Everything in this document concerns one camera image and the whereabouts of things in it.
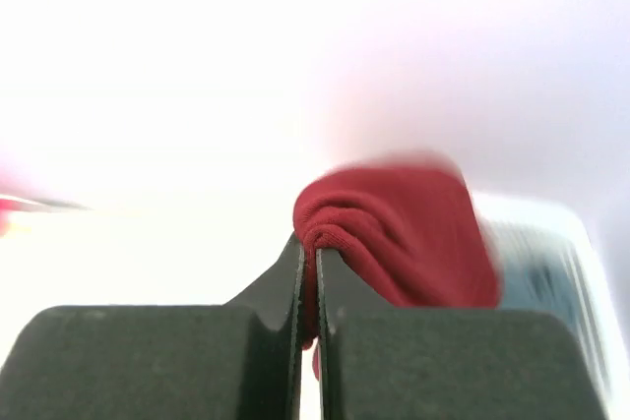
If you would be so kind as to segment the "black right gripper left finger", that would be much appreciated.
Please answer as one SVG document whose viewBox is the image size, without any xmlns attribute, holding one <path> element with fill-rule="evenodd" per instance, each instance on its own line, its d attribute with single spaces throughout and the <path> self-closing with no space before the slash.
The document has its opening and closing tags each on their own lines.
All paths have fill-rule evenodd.
<svg viewBox="0 0 630 420">
<path fill-rule="evenodd" d="M 212 306 L 57 306 L 1 369 L 5 419 L 295 419 L 304 251 L 295 237 Z"/>
</svg>

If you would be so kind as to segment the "dark red t-shirt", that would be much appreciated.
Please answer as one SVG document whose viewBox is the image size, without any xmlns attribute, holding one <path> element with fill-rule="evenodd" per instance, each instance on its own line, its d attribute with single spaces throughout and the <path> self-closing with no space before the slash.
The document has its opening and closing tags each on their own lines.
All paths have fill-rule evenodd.
<svg viewBox="0 0 630 420">
<path fill-rule="evenodd" d="M 335 170 L 296 199 L 293 229 L 306 257 L 305 347 L 318 339 L 317 253 L 344 263 L 394 306 L 495 309 L 502 283 L 462 174 L 441 159 L 390 160 Z"/>
</svg>

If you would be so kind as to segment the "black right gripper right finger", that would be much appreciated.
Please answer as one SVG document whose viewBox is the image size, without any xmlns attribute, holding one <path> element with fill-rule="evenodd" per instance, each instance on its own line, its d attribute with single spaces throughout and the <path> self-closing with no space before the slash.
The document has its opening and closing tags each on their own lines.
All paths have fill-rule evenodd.
<svg viewBox="0 0 630 420">
<path fill-rule="evenodd" d="M 316 256 L 326 419 L 605 417 L 573 335 L 545 313 L 397 308 Z"/>
</svg>

